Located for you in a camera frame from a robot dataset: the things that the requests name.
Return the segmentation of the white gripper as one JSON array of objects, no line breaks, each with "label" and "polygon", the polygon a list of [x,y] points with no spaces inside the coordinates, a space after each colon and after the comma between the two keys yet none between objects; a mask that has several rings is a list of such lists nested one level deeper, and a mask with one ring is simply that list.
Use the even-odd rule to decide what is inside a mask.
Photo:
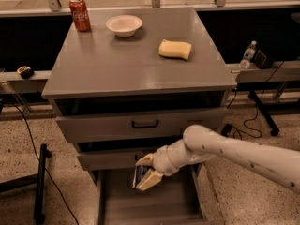
[{"label": "white gripper", "polygon": [[176,168],[169,156],[168,146],[162,146],[154,154],[149,153],[146,156],[140,158],[136,163],[136,166],[153,167],[155,171],[149,168],[145,177],[138,184],[136,189],[145,191],[162,180],[162,174],[165,176],[172,176],[179,171]]}]

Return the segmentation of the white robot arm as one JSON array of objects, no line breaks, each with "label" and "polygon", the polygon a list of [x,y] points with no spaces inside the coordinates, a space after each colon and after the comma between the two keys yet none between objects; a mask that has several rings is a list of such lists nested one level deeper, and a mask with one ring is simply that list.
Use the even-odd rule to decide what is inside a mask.
[{"label": "white robot arm", "polygon": [[133,186],[145,191],[164,176],[186,165],[220,156],[267,178],[297,194],[300,193],[300,152],[217,134],[208,127],[187,127],[183,138],[164,145],[136,162]]}]

